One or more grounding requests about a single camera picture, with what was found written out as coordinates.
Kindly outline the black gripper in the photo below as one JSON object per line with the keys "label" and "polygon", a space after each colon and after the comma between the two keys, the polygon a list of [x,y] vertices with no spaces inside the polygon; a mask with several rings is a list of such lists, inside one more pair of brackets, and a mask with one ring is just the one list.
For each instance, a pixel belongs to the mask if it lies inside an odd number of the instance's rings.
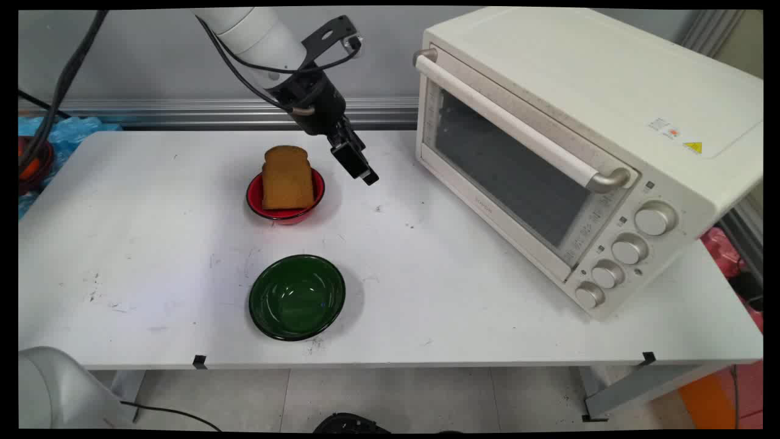
{"label": "black gripper", "polygon": [[363,153],[365,144],[344,116],[346,102],[325,72],[290,75],[268,89],[268,93],[283,106],[314,111],[308,116],[291,115],[307,134],[341,137],[341,142],[333,145],[330,152],[352,178],[362,180],[367,186],[379,180]]}

